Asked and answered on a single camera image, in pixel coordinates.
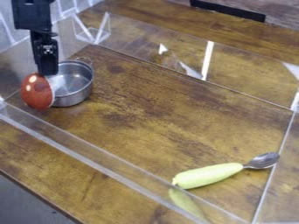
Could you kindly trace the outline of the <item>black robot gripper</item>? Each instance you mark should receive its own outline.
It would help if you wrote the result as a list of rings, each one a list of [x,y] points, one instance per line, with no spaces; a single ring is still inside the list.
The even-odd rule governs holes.
[[[32,31],[32,54],[37,72],[50,76],[58,72],[58,45],[52,32],[50,4],[54,0],[10,0],[13,27]]]

